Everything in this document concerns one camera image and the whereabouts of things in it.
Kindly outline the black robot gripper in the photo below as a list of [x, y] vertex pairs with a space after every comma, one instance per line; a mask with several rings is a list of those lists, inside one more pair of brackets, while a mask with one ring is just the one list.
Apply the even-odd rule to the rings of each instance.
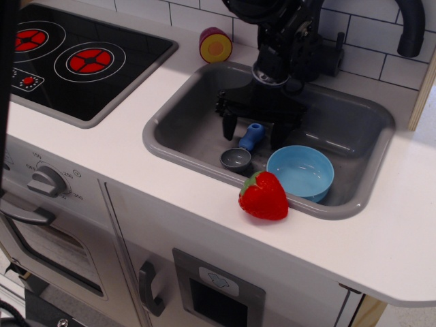
[[287, 94], [285, 87], [270, 87], [252, 78], [243, 86], [221, 89], [215, 110], [223, 117], [223, 136], [231, 141], [238, 118], [273, 124], [271, 149], [277, 150], [301, 124], [307, 107]]

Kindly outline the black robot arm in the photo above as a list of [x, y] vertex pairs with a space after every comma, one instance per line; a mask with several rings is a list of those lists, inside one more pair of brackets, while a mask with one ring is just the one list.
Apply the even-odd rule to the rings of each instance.
[[231, 140], [239, 118], [272, 124], [270, 145], [279, 148], [300, 127], [307, 108], [294, 98], [305, 86], [304, 70], [320, 43], [313, 15], [303, 1], [225, 1], [242, 21], [258, 26], [258, 58], [243, 87], [222, 89], [216, 111]]

